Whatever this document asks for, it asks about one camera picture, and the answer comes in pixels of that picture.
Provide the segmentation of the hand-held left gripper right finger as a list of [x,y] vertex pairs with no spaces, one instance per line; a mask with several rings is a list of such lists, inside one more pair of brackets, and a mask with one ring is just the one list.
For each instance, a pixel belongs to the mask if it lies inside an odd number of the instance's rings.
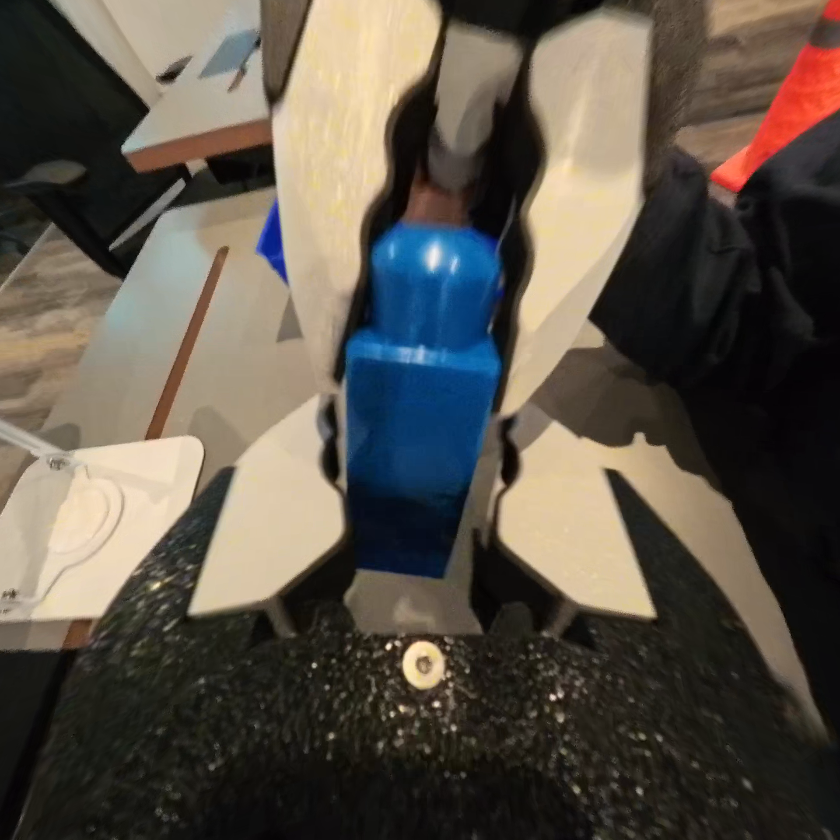
[[485,629],[507,621],[562,637],[587,616],[653,623],[653,596],[593,453],[527,404],[500,424],[486,532],[474,541],[472,603]]

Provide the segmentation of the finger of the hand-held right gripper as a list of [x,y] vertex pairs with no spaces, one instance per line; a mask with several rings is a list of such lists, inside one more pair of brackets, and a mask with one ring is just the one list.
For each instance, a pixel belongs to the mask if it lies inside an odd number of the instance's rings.
[[527,283],[499,413],[540,388],[588,319],[643,203],[653,22],[598,9],[541,37],[528,105],[542,162],[521,212]]
[[394,115],[425,82],[437,2],[269,2],[269,111],[287,282],[316,392],[336,393],[363,234],[394,181]]

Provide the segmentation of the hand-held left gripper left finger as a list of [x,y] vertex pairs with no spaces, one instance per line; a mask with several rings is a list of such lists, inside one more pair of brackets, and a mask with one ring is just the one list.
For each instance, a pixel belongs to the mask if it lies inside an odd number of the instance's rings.
[[189,617],[257,610],[276,635],[299,634],[287,596],[345,534],[343,495],[324,466],[336,426],[334,399],[316,395],[238,458]]

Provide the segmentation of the blue plastic bin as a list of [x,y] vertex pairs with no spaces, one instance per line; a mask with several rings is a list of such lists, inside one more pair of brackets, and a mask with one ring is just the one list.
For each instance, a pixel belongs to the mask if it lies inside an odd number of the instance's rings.
[[269,208],[266,221],[259,234],[255,252],[272,268],[280,280],[288,286],[287,265],[283,247],[279,203],[275,199]]

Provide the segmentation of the blue mega block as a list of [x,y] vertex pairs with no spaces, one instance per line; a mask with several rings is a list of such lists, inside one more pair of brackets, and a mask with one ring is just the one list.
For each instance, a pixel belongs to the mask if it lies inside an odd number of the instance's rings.
[[399,223],[375,242],[370,281],[345,354],[355,561],[442,579],[501,376],[497,242],[467,227]]

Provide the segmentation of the person's right forearm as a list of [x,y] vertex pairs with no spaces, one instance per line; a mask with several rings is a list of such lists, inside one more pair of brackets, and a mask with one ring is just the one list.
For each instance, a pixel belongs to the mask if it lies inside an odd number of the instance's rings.
[[770,392],[820,346],[814,319],[699,162],[674,146],[661,163],[589,319],[678,392]]

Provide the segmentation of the person's right hand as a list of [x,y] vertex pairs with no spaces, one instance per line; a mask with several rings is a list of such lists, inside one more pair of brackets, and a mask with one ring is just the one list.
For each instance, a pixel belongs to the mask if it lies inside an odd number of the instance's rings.
[[402,216],[405,224],[467,228],[474,194],[470,185],[462,191],[449,192],[430,181],[422,170],[413,178],[406,210]]

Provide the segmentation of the blue paper sheet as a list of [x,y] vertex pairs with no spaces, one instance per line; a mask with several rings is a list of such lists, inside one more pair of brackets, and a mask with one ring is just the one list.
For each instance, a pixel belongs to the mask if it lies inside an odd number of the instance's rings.
[[205,64],[199,78],[223,76],[241,70],[259,44],[260,32],[257,28],[241,29],[226,36]]

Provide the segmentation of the white table with brown edge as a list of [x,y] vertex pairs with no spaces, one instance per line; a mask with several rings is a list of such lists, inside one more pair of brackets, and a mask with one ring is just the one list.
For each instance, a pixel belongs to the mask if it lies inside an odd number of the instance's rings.
[[213,36],[123,142],[122,155],[136,172],[271,144],[261,46],[224,72],[203,74],[226,42],[243,42],[249,32],[259,40],[259,29],[259,2],[236,2],[228,9]]

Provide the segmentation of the white sign stand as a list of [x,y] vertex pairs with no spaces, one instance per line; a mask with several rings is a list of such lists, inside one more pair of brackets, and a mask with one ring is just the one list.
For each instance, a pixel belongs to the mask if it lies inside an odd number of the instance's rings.
[[193,500],[191,436],[63,448],[2,421],[22,467],[2,497],[1,650],[54,653],[90,627]]

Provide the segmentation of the orange traffic cone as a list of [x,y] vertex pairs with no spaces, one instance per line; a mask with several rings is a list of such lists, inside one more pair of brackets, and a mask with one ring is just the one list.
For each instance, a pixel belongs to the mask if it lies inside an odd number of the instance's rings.
[[719,165],[712,182],[739,193],[772,156],[839,109],[839,2],[824,6],[750,143]]

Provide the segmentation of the person's black jacket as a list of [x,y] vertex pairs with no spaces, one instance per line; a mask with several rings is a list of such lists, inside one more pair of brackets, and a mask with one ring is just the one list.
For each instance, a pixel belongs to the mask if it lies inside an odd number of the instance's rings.
[[770,392],[682,395],[838,739],[838,112],[764,163],[733,209],[820,346]]

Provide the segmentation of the black office chair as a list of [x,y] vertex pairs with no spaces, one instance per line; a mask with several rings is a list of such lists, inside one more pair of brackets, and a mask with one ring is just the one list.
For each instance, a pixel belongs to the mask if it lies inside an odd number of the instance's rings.
[[141,173],[123,155],[148,111],[51,2],[1,2],[2,195],[33,204],[120,279],[140,246],[133,234],[112,244],[191,180],[183,164]]

